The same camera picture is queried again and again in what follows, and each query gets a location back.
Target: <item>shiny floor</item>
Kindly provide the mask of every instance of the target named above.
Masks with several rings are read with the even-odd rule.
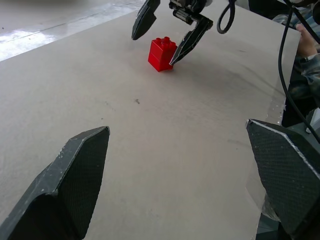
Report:
[[[144,0],[0,0],[0,61],[125,14]]]

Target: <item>black plastic part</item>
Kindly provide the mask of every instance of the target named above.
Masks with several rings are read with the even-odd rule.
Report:
[[[173,11],[173,16],[175,16],[176,18],[184,21],[188,25],[192,25],[192,23],[194,22],[192,20],[192,18],[189,15],[187,15],[185,12],[174,10]]]
[[[251,119],[246,129],[270,204],[284,230],[298,239],[319,222],[320,154],[282,126]]]
[[[206,3],[207,0],[170,0],[169,4],[173,4],[181,9],[199,14],[205,8]]]
[[[316,24],[320,25],[320,2],[317,2],[312,10],[312,17]]]
[[[0,239],[83,239],[100,191],[109,135],[103,126],[71,138],[0,226]]]
[[[155,11],[160,5],[160,0],[146,0],[135,19],[132,28],[132,39],[141,38],[156,21]]]
[[[192,31],[189,31],[182,42],[177,47],[170,65],[176,64],[178,61],[183,59],[188,53],[190,53],[198,44],[203,35],[212,28],[214,22],[205,16],[200,14],[190,14],[193,21],[196,21],[196,26]]]
[[[277,230],[259,233],[255,236],[255,240],[292,240],[292,238],[285,232],[281,223],[279,223]]]

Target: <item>tabletop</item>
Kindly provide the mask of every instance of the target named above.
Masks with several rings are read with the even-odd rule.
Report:
[[[204,14],[214,21],[225,2]],[[110,127],[100,194],[86,239],[254,239],[264,191],[245,129],[277,123],[285,96],[277,59],[284,27],[242,8],[220,35],[158,73],[151,40],[192,26],[162,3],[131,40],[136,13],[0,62],[0,222],[65,142]],[[288,81],[299,42],[289,30]]]

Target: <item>red lego brick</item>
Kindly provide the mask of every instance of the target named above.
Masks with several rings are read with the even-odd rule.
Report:
[[[169,37],[152,40],[148,62],[158,71],[171,70],[170,61],[177,50],[177,45]]]

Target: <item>person's hand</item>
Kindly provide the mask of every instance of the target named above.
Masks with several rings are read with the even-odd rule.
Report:
[[[297,24],[295,28],[301,33],[297,54],[302,58],[317,54],[315,40],[308,30],[302,24]]]

